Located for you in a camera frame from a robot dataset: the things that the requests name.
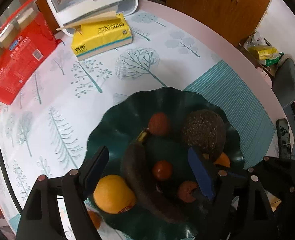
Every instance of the wooden cabinet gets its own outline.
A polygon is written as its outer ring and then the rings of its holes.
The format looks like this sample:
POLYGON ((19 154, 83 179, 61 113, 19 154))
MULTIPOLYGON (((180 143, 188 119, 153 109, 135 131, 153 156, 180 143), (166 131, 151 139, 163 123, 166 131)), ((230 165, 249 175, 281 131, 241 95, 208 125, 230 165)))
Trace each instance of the wooden cabinet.
POLYGON ((270 0, 166 0, 166 5, 204 23, 231 44, 251 35, 270 0))

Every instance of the screw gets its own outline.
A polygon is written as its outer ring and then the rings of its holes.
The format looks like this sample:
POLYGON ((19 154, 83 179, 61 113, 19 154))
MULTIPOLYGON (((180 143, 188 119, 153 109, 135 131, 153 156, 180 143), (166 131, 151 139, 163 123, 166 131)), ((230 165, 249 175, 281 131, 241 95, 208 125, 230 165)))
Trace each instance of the screw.
POLYGON ((254 182, 258 182, 259 178, 257 176, 255 176, 255 175, 252 175, 251 180, 253 180, 254 182))
POLYGON ((73 170, 70 170, 69 174, 70 175, 76 175, 79 171, 77 169, 73 169, 73 170))
POLYGON ((225 170, 219 170, 218 174, 219 174, 221 177, 225 177, 228 173, 227 173, 225 170))
POLYGON ((44 174, 38 176, 37 180, 38 181, 42 181, 42 180, 45 180, 46 176, 44 174))
POLYGON ((208 160, 210 158, 210 156, 207 153, 203 153, 202 155, 203 155, 204 159, 206 159, 206 160, 208 160))

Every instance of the fruit bowl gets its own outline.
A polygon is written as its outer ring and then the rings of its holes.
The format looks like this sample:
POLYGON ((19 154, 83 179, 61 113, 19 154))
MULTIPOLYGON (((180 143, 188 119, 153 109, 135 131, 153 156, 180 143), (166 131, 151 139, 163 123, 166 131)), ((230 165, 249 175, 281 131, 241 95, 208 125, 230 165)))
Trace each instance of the fruit bowl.
MULTIPOLYGON (((165 87, 152 91, 141 91, 110 108, 100 124, 90 134, 85 159, 105 145, 109 149, 109 162, 102 177, 110 174, 122 176, 121 162, 128 145, 147 127, 150 117, 156 112, 164 112, 171 122, 171 134, 167 137, 151 136, 145 143, 149 167, 159 160, 173 165, 172 181, 179 185, 185 180, 195 180, 187 158, 188 146, 181 143, 180 130, 185 117, 192 111, 209 109, 219 114, 226 127, 224 152, 231 161, 231 167, 243 168, 244 158, 240 150, 237 130, 229 123, 225 112, 209 103, 195 92, 180 91, 165 87)), ((193 237, 204 215, 199 211, 197 201, 182 205, 189 219, 182 224, 169 224, 156 218, 137 203, 131 210, 120 214, 100 211, 106 223, 135 240, 176 240, 193 237)))

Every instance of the round table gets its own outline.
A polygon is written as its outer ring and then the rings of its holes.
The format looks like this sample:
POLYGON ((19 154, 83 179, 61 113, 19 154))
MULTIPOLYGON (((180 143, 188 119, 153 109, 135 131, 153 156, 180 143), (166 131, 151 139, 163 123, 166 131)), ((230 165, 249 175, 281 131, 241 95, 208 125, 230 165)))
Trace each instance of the round table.
MULTIPOLYGON (((0 146, 22 206, 40 174, 59 177, 78 168, 87 138, 103 114, 141 90, 171 86, 201 93, 220 106, 240 134, 245 167, 264 155, 278 155, 275 122, 286 116, 267 83, 235 47, 197 20, 154 2, 140 0, 137 12, 126 19, 133 43, 83 62, 72 53, 71 38, 58 33, 64 43, 14 102, 1 107, 0 146), (138 71, 129 68, 133 64, 138 71)), ((67 238, 73 239, 64 203, 59 206, 67 238)), ((20 216, 1 170, 0 207, 16 231, 20 216)))

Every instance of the red food package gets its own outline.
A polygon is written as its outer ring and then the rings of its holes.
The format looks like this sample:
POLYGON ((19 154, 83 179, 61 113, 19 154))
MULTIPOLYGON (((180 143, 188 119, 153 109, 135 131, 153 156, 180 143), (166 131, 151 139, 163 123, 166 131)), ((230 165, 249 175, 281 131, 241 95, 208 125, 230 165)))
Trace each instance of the red food package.
POLYGON ((59 43, 35 2, 28 0, 0 28, 0 102, 6 105, 59 43))

